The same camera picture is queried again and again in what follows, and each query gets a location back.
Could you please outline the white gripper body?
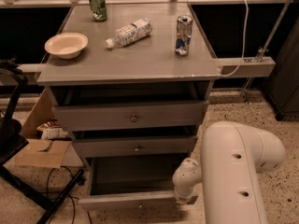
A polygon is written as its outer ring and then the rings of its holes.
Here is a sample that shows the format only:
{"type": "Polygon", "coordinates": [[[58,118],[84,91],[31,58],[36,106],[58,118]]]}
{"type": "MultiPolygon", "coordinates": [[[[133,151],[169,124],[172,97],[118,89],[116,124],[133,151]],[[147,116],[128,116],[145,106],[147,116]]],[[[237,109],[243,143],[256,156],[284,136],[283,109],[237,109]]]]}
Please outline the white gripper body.
{"type": "Polygon", "coordinates": [[[179,203],[188,203],[193,194],[194,187],[202,182],[200,164],[192,158],[186,158],[173,173],[175,197],[179,203]]]}

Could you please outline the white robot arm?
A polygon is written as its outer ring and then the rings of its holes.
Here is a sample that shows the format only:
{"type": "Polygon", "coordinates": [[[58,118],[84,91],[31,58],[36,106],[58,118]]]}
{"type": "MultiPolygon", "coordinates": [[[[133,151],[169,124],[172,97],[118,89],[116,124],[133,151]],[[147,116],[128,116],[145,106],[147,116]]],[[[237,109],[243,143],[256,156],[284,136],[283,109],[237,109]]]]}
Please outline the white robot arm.
{"type": "Polygon", "coordinates": [[[201,160],[185,159],[172,181],[179,203],[188,203],[203,185],[206,224],[268,224],[258,173],[278,169],[286,158],[274,134],[219,121],[202,138],[201,160]]]}

